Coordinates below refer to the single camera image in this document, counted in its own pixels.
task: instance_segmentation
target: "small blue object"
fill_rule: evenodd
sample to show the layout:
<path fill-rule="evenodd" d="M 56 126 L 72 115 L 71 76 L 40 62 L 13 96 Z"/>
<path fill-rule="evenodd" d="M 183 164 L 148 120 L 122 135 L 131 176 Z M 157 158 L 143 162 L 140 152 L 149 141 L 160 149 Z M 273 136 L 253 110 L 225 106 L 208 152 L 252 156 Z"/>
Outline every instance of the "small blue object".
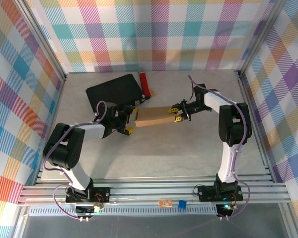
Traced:
<path fill-rule="evenodd" d="M 183 201 L 183 200 L 180 200 L 179 201 L 179 205 L 178 205 L 178 209 L 185 210 L 186 207 L 187 207 L 187 202 L 186 201 Z"/>

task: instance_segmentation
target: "colorful checkered backdrop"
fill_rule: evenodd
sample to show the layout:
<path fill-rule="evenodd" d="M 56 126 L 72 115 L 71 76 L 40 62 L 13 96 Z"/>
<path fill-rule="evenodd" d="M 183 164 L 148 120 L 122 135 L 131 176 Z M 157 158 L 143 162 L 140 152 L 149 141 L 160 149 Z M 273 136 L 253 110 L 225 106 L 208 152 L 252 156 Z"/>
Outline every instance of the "colorful checkered backdrop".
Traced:
<path fill-rule="evenodd" d="M 112 72 L 237 69 L 273 1 L 28 3 L 66 70 Z"/>
<path fill-rule="evenodd" d="M 0 0 L 0 238 L 33 179 L 60 85 L 13 0 Z"/>
<path fill-rule="evenodd" d="M 247 74 L 268 156 L 298 216 L 298 0 L 288 0 Z"/>

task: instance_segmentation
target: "red cylinder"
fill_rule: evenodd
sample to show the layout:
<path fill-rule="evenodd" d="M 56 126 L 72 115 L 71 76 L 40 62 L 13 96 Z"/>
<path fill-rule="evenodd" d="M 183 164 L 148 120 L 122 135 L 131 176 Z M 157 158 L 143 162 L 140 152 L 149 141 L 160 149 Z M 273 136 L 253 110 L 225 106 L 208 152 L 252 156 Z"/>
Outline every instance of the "red cylinder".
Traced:
<path fill-rule="evenodd" d="M 143 90 L 145 99 L 148 100 L 151 98 L 151 94 L 148 88 L 147 77 L 143 69 L 139 70 L 139 78 L 141 83 L 141 89 Z"/>

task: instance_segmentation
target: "cardboard piece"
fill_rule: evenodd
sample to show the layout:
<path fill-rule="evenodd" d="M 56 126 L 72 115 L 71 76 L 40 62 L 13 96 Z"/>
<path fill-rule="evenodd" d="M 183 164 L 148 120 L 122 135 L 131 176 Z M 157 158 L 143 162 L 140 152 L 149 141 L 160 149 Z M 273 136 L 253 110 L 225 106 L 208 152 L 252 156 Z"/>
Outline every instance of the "cardboard piece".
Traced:
<path fill-rule="evenodd" d="M 174 122 L 175 113 L 168 113 L 170 107 L 138 109 L 136 127 Z"/>

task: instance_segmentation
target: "black case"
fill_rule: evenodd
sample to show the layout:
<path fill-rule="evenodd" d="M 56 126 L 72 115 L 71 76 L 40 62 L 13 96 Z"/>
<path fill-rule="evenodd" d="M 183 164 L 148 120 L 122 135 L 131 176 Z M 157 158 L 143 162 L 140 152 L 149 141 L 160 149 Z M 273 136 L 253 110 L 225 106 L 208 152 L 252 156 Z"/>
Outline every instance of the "black case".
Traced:
<path fill-rule="evenodd" d="M 93 112 L 96 112 L 97 103 L 101 100 L 115 103 L 118 107 L 123 105 L 137 106 L 145 101 L 145 97 L 132 74 L 112 79 L 105 83 L 86 89 L 86 94 Z"/>

